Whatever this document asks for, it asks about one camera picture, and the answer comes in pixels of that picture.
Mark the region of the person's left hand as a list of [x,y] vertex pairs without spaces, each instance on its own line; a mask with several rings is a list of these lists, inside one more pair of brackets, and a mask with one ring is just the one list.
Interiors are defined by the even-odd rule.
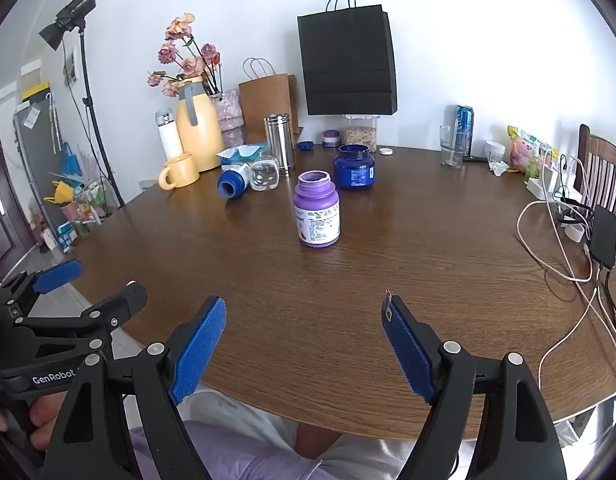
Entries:
[[[56,420],[66,396],[66,391],[40,396],[30,406],[29,418],[35,426],[30,442],[40,452],[45,452],[50,446]],[[0,410],[0,432],[6,434],[8,430],[7,418]]]

